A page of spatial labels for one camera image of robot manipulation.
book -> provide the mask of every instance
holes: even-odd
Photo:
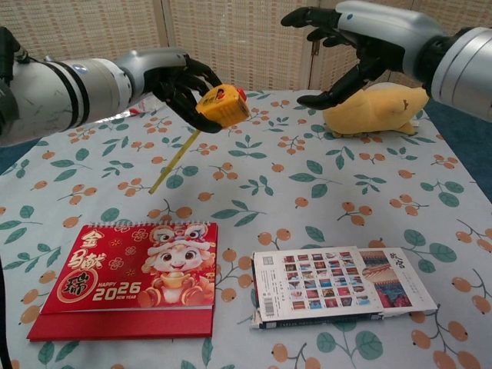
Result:
[[[253,253],[253,328],[383,319],[436,304],[401,248]]]

silver robotic arm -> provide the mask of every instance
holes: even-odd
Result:
[[[361,1],[341,2],[335,9],[299,8],[281,24],[312,25],[317,29],[308,41],[351,45],[360,59],[330,91],[301,96],[302,105],[330,108],[391,70],[421,82],[434,100],[492,121],[490,28],[464,28],[449,36],[425,14]]]
[[[206,65],[178,48],[132,51],[116,61],[39,62],[0,28],[0,146],[51,135],[123,112],[153,93],[186,122],[215,133],[221,126],[196,112],[191,90],[221,84]]]

yellow stuffed toy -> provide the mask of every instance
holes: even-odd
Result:
[[[429,100],[423,88],[391,85],[360,90],[342,104],[323,111],[335,137],[374,131],[415,133],[409,122]]]

red calendar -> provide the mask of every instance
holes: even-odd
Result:
[[[211,335],[215,223],[85,225],[31,341]]]

floral tablecloth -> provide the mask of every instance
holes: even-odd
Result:
[[[169,108],[41,140],[0,177],[0,255],[16,368],[490,368],[492,207],[427,115],[417,134],[326,133],[305,91],[250,91],[251,117],[190,135]],[[211,339],[30,343],[81,226],[220,225]],[[435,314],[253,331],[252,251],[355,244],[406,250]]]

